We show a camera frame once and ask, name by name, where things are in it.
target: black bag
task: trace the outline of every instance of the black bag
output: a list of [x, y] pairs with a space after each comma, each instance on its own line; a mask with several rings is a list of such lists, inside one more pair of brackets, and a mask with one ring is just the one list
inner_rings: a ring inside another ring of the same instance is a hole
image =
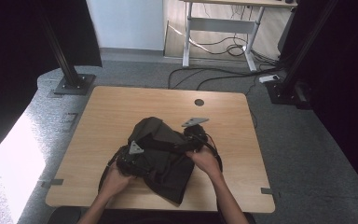
[[161, 119], [141, 120], [135, 125], [128, 144], [108, 162], [99, 189], [110, 165], [116, 161], [123, 175], [142, 177], [156, 194], [180, 204], [194, 168], [194, 162], [184, 152], [202, 147], [189, 139], [192, 137], [175, 132]]

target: desk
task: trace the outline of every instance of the desk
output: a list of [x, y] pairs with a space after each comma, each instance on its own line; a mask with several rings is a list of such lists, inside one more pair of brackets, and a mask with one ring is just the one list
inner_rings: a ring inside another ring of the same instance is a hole
[[[296, 7], [297, 3], [287, 4], [277, 0], [181, 0], [188, 2], [187, 23], [186, 23], [186, 40], [183, 51], [183, 67], [189, 65], [189, 39], [190, 31], [209, 31], [209, 32], [223, 32], [223, 33], [236, 33], [236, 34], [249, 34], [249, 40], [246, 46], [243, 47], [246, 61], [249, 64], [249, 69], [256, 71], [255, 62], [251, 53], [252, 45], [255, 42], [255, 36], [260, 26], [261, 18], [264, 14], [265, 7]], [[238, 6], [251, 6], [260, 7], [255, 21], [234, 21], [234, 20], [217, 20], [210, 18], [195, 18], [191, 17], [193, 3], [204, 4], [221, 4], [221, 5], [238, 5]]]
[[[195, 105], [197, 99], [204, 105]], [[269, 189], [269, 181], [243, 94], [121, 87], [94, 89], [55, 176], [63, 182], [50, 187], [47, 204], [90, 206], [107, 162], [127, 144], [134, 125], [152, 116], [178, 132], [192, 117], [210, 119], [202, 126], [216, 143], [225, 179], [242, 211], [274, 211], [272, 195], [261, 193], [261, 188]], [[195, 167], [180, 205], [137, 178], [107, 207], [216, 211], [216, 199], [208, 176]]]

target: table bracket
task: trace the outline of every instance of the table bracket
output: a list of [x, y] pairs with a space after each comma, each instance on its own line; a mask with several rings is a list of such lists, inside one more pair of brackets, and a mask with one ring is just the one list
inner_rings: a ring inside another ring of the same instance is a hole
[[52, 185], [60, 186], [63, 184], [63, 179], [51, 179], [48, 182], [43, 181], [42, 188], [49, 189]]
[[272, 189], [261, 188], [260, 190], [262, 194], [273, 194]]

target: white wall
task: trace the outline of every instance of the white wall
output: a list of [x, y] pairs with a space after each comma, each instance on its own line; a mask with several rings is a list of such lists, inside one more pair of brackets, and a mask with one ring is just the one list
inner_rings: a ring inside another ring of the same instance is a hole
[[164, 49], [163, 0], [87, 0], [100, 48]]

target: wooden desk top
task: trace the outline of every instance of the wooden desk top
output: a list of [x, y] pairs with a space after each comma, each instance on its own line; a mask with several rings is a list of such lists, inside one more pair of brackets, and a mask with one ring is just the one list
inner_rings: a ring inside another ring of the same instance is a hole
[[[197, 99], [204, 105], [195, 105]], [[94, 89], [55, 176], [63, 183], [51, 186], [47, 204], [90, 206], [107, 162], [127, 144], [134, 125], [152, 116], [178, 132], [190, 118], [210, 119], [202, 126], [216, 143], [225, 179], [242, 211], [274, 211], [272, 195], [260, 191], [269, 189], [269, 181], [243, 94], [121, 87]], [[108, 207], [216, 211], [216, 199], [208, 176], [195, 167], [179, 206], [137, 178]]]
[[250, 6], [250, 7], [297, 7], [296, 0], [294, 3], [287, 4], [277, 0], [180, 0], [192, 3], [205, 3], [205, 4], [221, 4], [221, 5], [237, 5], [237, 6]]

